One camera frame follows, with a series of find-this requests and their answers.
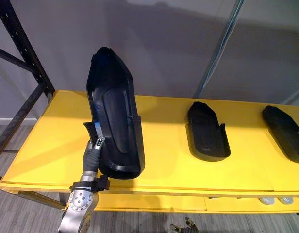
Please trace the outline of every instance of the gray carpet floor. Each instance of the gray carpet floor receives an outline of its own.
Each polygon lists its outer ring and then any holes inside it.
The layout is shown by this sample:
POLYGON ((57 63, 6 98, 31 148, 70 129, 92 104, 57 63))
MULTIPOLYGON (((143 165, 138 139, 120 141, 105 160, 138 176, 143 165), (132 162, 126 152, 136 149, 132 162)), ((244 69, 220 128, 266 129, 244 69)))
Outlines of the gray carpet floor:
MULTIPOLYGON (((0 126, 0 134, 5 126, 0 126)), ((32 126, 21 126, 6 150, 18 150, 32 126)), ((15 153, 0 157, 4 175, 15 153)), ((57 193, 42 193, 59 199, 57 193)), ((55 233, 63 211, 0 191, 0 233, 55 233)), ((192 219, 202 233, 299 233, 296 214, 192 214, 95 212, 88 233, 169 233, 170 224, 185 226, 192 219)))

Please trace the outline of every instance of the black metal shelf frame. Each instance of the black metal shelf frame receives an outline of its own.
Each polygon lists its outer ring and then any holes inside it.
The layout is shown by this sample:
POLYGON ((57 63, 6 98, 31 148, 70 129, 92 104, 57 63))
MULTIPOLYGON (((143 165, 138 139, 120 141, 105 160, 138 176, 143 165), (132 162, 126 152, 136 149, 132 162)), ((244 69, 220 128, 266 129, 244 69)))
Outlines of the black metal shelf frame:
MULTIPOLYGON (((44 68, 42 67, 42 64, 40 63, 32 45, 30 44, 29 39, 27 38, 9 0, 0 0, 0 18, 24 61, 21 61, 20 59, 5 52, 2 49, 0 49, 0 58, 31 72, 38 83, 37 88, 24 102, 22 107, 19 109, 19 111, 16 113, 14 118, 11 120, 11 122, 8 124, 8 126, 0 136, 1 155, 7 144, 9 143, 11 137, 14 135, 26 115, 35 105, 38 98, 44 93, 49 101, 53 97, 55 89, 51 84, 51 81, 49 80, 44 68)), ((29 191, 19 191, 16 195, 58 209, 64 209, 65 207, 65 203, 63 201, 63 198, 61 197, 60 201, 57 201, 43 196, 39 193, 29 191)))

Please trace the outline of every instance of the black clamp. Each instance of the black clamp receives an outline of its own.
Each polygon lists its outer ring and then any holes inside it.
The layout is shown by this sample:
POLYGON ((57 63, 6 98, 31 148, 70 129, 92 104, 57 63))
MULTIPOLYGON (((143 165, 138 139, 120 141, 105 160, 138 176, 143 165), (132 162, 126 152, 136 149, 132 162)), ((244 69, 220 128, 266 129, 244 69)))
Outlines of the black clamp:
POLYGON ((96 193, 99 191, 109 190, 110 188, 110 181, 107 176, 100 176, 97 177, 94 181, 77 181, 73 183, 73 186, 70 187, 71 192, 74 190, 86 190, 92 193, 96 193))
POLYGON ((199 233, 199 230, 197 228, 197 226, 195 225, 195 223, 190 220, 189 218, 185 218, 186 224, 188 225, 188 227, 186 228, 180 228, 174 224, 170 225, 170 229, 178 232, 178 233, 199 233))

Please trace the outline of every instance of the gray wall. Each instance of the gray wall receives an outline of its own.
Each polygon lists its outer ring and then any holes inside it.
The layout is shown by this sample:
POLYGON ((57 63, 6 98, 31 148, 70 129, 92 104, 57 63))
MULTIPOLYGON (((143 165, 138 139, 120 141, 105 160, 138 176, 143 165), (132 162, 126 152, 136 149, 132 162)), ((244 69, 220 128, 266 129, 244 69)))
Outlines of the gray wall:
MULTIPOLYGON (((56 89, 85 90, 90 59, 108 46, 124 60, 139 95, 190 98, 233 0, 12 0, 56 89)), ((0 21, 0 48, 20 58, 0 21)), ((0 59, 0 118, 36 86, 0 59)), ((299 89, 299 0, 246 0, 201 97, 280 103, 299 89)), ((46 106, 41 97, 30 114, 46 106)))

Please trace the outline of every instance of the yellow table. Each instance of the yellow table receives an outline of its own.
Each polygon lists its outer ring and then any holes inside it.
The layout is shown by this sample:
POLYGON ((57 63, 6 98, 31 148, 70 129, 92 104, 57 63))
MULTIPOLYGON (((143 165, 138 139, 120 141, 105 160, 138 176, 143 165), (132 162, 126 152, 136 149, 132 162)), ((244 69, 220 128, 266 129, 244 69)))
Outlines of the yellow table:
MULTIPOLYGON (((175 212, 299 212, 299 164, 282 153, 262 119, 267 104, 136 96, 146 166, 133 180, 111 179, 97 210, 175 212), (186 114, 202 101, 226 123, 230 157, 195 158, 189 150, 186 114), (266 206, 257 197, 293 196, 294 203, 266 206)), ((299 107, 280 105, 299 125, 299 107)), ((0 189, 69 192, 82 172, 91 121, 85 92, 57 91, 34 126, 0 189)))

